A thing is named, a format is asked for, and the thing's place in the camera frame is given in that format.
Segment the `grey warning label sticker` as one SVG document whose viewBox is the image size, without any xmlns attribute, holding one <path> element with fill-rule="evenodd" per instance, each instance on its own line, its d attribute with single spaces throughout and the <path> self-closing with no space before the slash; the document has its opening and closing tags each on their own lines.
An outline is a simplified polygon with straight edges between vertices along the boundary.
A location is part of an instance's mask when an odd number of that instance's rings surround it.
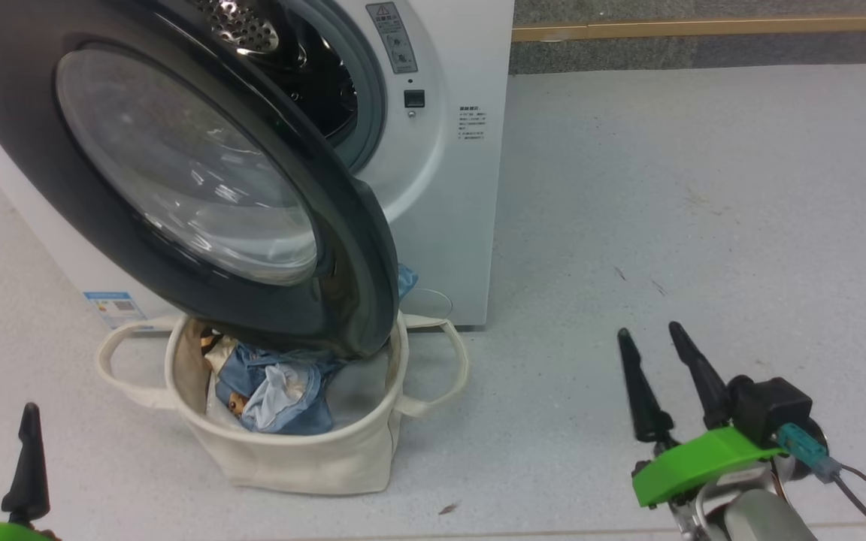
<svg viewBox="0 0 866 541">
<path fill-rule="evenodd" d="M 374 24 L 395 74 L 418 72 L 418 62 L 406 26 L 394 2 L 379 2 L 365 6 Z"/>
</svg>

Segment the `blue printed clothing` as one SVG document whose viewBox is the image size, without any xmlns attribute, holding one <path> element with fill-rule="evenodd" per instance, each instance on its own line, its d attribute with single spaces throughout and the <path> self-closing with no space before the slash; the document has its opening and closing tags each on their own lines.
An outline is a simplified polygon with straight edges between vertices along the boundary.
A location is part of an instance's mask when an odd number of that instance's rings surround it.
<svg viewBox="0 0 866 541">
<path fill-rule="evenodd" d="M 313 436 L 332 431 L 326 385 L 350 359 L 320 350 L 275 352 L 212 328 L 199 332 L 200 352 L 212 370 L 205 415 L 254 434 Z"/>
</svg>

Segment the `blue energy label sticker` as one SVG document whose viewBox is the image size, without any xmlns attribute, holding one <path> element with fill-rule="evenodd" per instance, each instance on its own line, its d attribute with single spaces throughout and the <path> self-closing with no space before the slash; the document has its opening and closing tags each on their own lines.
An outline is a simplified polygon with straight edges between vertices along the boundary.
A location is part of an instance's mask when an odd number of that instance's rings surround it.
<svg viewBox="0 0 866 541">
<path fill-rule="evenodd" d="M 111 330 L 147 320 L 129 292 L 83 292 L 83 297 Z"/>
</svg>

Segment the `cream canvas laundry basket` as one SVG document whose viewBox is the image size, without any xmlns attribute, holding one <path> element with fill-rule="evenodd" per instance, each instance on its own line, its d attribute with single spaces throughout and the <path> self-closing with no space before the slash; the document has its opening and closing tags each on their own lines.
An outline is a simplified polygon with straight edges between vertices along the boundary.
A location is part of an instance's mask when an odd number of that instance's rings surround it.
<svg viewBox="0 0 866 541">
<path fill-rule="evenodd" d="M 470 353 L 451 321 L 400 313 L 389 336 L 384 396 L 363 418 L 327 434 L 254 434 L 207 415 L 212 370 L 199 345 L 204 328 L 203 322 L 189 316 L 125 323 L 103 339 L 94 355 L 95 367 L 106 383 L 133 403 L 178 412 L 228 482 L 236 486 L 327 496 L 384 491 L 398 448 L 401 419 L 422 418 L 442 407 L 465 390 L 471 376 Z M 408 332 L 422 328 L 441 329 L 459 365 L 453 387 L 431 401 L 406 396 L 403 391 L 410 357 Z M 124 382 L 111 369 L 117 347 L 141 330 L 169 332 L 162 388 Z"/>
</svg>

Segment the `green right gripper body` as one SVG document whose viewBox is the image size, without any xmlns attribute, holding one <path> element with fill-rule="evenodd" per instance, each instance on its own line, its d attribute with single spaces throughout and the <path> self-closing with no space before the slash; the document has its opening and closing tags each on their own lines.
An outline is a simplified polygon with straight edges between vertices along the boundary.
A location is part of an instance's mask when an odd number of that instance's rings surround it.
<svg viewBox="0 0 866 541">
<path fill-rule="evenodd" d="M 733 427 L 712 429 L 661 452 L 632 476 L 632 488 L 640 507 L 659 506 L 782 451 L 774 444 L 761 448 Z"/>
</svg>

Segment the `white front-load washing machine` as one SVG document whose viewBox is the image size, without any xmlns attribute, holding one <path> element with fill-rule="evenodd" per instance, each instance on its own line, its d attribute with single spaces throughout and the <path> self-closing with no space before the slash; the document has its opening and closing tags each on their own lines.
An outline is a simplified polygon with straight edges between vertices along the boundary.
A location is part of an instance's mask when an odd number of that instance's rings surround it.
<svg viewBox="0 0 866 541">
<path fill-rule="evenodd" d="M 365 6 L 394 2 L 418 72 L 395 74 Z M 454 325 L 484 325 L 490 288 L 503 110 L 515 0 L 285 0 L 339 53 L 354 83 L 356 126 L 334 150 L 371 186 L 383 207 L 398 259 L 419 284 L 453 302 Z M 31 14 L 0 7 L 5 59 L 31 61 L 20 30 L 45 29 L 66 6 L 86 0 L 17 0 Z M 406 109 L 403 92 L 424 89 L 426 106 Z M 488 110 L 484 141 L 458 141 L 458 107 Z M 147 319 L 179 310 L 128 277 L 59 216 L 0 144 L 0 189 L 17 207 L 65 276 L 83 292 L 129 292 Z"/>
</svg>

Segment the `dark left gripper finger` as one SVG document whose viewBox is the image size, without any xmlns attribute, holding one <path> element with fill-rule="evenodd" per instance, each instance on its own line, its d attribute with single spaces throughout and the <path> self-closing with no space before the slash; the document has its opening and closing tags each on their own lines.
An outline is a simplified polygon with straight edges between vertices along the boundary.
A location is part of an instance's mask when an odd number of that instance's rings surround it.
<svg viewBox="0 0 866 541">
<path fill-rule="evenodd" d="M 18 438 L 22 449 L 11 488 L 2 500 L 2 511 L 9 514 L 11 524 L 33 524 L 50 512 L 44 435 L 37 404 L 25 405 Z"/>
</svg>

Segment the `washing machine door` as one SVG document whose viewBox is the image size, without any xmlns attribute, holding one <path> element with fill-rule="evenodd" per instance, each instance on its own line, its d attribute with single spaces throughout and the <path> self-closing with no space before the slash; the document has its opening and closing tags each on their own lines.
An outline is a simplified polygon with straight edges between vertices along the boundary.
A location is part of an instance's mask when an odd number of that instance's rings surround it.
<svg viewBox="0 0 866 541">
<path fill-rule="evenodd" d="M 241 341 L 360 358 L 394 328 L 371 188 L 189 0 L 0 0 L 0 147 L 123 273 Z"/>
</svg>

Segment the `round white filter cover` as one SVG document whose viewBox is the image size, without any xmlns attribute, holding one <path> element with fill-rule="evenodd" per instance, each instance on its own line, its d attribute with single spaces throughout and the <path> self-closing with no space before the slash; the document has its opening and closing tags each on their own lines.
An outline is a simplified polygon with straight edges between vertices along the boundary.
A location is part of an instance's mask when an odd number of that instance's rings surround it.
<svg viewBox="0 0 866 541">
<path fill-rule="evenodd" d="M 415 287 L 401 299 L 400 310 L 408 315 L 448 319 L 453 314 L 453 302 L 443 292 Z"/>
</svg>

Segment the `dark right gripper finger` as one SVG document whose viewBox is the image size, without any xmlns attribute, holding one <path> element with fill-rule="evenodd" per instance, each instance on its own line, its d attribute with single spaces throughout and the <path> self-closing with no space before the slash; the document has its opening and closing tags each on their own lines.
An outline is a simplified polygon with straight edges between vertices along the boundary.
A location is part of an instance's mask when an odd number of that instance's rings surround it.
<svg viewBox="0 0 866 541">
<path fill-rule="evenodd" d="M 630 331 L 621 328 L 616 332 L 623 377 L 628 392 L 630 420 L 637 441 L 647 444 L 673 444 L 671 431 L 674 422 L 664 411 L 650 387 L 642 369 L 642 357 Z"/>
<path fill-rule="evenodd" d="M 680 322 L 670 322 L 669 332 L 681 363 L 688 367 L 693 379 L 704 411 L 702 420 L 705 427 L 716 429 L 731 424 L 731 398 L 722 377 L 709 363 L 707 356 L 698 349 Z"/>
</svg>

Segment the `small black text sticker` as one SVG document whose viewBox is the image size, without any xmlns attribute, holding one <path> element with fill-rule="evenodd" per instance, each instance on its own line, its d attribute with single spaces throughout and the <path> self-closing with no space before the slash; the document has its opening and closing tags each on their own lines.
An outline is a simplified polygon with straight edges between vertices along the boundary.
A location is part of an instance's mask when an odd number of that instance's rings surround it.
<svg viewBox="0 0 866 541">
<path fill-rule="evenodd" d="M 489 132 L 488 110 L 482 105 L 458 107 L 456 137 L 458 141 L 484 141 Z"/>
</svg>

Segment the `stainless steel washing machine drum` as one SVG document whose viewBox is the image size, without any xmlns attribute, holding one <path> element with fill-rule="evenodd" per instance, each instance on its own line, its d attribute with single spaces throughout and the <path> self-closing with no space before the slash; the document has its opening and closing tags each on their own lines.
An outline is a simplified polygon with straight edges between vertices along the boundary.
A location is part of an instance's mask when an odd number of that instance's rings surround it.
<svg viewBox="0 0 866 541">
<path fill-rule="evenodd" d="M 356 126 L 354 83 L 339 53 L 285 0 L 186 0 L 291 97 L 333 145 Z"/>
</svg>

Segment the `wooden baseboard strip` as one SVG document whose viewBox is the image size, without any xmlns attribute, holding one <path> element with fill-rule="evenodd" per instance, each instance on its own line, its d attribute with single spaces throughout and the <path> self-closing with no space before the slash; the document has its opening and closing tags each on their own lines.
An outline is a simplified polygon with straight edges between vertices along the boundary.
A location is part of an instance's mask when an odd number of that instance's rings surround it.
<svg viewBox="0 0 866 541">
<path fill-rule="evenodd" d="M 714 20 L 619 20 L 515 26 L 512 42 L 640 40 L 702 35 L 866 33 L 866 14 L 787 15 Z"/>
</svg>

